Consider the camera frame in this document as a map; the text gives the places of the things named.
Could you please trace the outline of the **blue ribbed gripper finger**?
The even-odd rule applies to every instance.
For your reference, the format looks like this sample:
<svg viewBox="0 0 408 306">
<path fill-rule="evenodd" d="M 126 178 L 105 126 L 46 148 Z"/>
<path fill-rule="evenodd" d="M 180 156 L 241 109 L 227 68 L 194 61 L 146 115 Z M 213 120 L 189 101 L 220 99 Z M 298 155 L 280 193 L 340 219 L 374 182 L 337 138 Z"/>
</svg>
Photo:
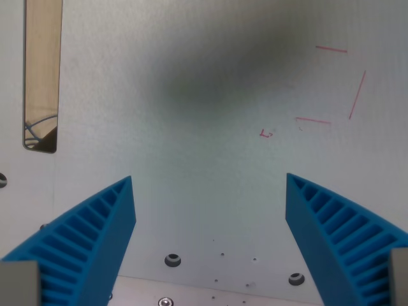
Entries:
<svg viewBox="0 0 408 306">
<path fill-rule="evenodd" d="M 136 224 L 131 177 L 45 225 L 5 257 L 35 261 L 42 305 L 108 305 Z"/>
<path fill-rule="evenodd" d="M 406 232 L 292 173 L 285 218 L 324 305 L 391 305 L 388 261 Z"/>
</svg>

